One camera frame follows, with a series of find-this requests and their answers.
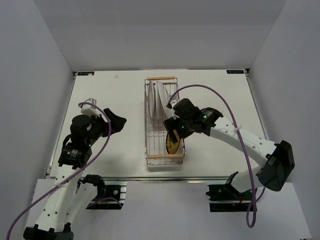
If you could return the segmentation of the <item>plain white plate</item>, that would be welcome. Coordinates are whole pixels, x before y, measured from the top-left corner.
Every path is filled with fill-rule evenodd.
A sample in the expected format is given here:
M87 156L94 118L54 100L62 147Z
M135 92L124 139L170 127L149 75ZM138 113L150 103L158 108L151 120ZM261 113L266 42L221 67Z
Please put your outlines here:
M160 98L160 102L164 111L164 114L167 119L172 117L172 110L167 107L168 101L169 101L169 94L165 88L165 86L160 82L156 81L157 88L158 88L158 94Z

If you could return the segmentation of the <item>yellow patterned plate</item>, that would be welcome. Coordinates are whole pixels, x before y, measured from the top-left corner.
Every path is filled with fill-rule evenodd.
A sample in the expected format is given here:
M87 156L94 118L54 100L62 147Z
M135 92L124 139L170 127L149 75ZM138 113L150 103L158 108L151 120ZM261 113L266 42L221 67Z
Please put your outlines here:
M177 134L175 134L175 137L177 142L173 142L169 134L166 135L165 147L168 154L175 154L180 147L181 139Z

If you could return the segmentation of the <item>metal wire dish rack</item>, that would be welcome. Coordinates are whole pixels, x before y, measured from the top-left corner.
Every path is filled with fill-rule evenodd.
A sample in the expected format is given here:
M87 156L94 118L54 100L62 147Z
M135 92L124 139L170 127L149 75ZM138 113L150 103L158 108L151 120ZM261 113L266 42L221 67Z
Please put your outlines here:
M149 81L153 83L153 118L149 116ZM149 168L173 167L183 164L186 155L184 140L180 140L179 149L175 154L168 154L166 150L167 130L164 121L167 117L161 105L158 93L158 84L160 81L167 93L169 99L173 97L176 101L179 95L174 95L178 90L178 79L175 76L167 77L148 77L144 80L144 135L145 135L145 159Z

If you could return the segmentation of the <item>white plate with red characters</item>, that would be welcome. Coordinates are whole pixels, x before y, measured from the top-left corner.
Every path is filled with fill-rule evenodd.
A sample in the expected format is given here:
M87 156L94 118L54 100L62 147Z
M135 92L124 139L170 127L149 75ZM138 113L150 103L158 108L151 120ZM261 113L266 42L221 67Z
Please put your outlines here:
M153 83L150 80L148 83L148 107L149 107L149 118L154 117L154 95L153 95Z

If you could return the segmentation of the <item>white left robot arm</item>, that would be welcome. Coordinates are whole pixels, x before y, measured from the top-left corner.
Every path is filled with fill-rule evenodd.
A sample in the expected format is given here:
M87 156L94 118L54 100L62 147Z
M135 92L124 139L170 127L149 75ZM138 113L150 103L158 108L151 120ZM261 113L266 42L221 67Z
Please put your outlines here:
M70 134L63 141L54 186L34 226L26 227L25 240L72 240L76 218L93 200L105 196L103 178L96 174L82 177L92 162L92 146L99 138L109 139L120 132L127 119L109 108L83 107L72 119Z

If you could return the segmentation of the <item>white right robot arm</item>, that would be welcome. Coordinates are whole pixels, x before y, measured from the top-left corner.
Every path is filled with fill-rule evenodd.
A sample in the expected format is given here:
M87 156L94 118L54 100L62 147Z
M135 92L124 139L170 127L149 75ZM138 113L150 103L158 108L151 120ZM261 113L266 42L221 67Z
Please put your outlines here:
M226 195L233 200L252 186L279 192L295 168L293 148L289 142L263 139L237 127L217 109L199 109L189 99L183 98L174 103L171 112L173 115L163 124L173 143L194 133L205 134L243 152L257 163L255 168L236 171L226 181Z

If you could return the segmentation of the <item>blue table label left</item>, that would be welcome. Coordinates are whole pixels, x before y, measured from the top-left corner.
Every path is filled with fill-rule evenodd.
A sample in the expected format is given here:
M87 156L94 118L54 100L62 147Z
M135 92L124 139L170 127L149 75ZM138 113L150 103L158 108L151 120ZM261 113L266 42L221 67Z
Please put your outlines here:
M93 76L94 74L94 71L79 71L77 73L78 76Z

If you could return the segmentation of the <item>blue table label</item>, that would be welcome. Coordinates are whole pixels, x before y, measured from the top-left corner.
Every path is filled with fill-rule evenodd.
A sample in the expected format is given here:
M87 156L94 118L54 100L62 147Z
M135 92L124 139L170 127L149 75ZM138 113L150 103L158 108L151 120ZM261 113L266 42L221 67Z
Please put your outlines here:
M93 76L94 74L94 71L79 71L77 73L78 76Z
M227 69L227 74L244 74L244 71L241 69Z

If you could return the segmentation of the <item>blue table label right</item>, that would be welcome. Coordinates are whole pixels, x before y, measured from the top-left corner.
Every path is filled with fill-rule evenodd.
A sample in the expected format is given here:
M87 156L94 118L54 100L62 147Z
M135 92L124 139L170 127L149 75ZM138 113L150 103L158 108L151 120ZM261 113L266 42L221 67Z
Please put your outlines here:
M241 69L227 69L227 74L244 74L244 71Z

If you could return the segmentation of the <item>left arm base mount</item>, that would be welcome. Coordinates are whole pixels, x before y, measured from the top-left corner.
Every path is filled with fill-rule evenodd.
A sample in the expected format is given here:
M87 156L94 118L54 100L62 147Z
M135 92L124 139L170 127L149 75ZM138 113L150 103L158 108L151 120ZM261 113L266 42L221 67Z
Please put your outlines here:
M109 181L99 175L88 174L78 181L78 189L92 184L97 196L87 206L87 210L121 210L126 199L127 182Z

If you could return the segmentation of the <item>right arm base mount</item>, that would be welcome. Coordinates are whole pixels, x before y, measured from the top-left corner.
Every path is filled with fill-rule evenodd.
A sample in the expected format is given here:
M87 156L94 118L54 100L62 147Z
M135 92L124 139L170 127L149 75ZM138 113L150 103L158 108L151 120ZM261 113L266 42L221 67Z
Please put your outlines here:
M209 199L211 213L244 213L253 197L252 189L238 192L231 185L225 184L207 184L205 194Z

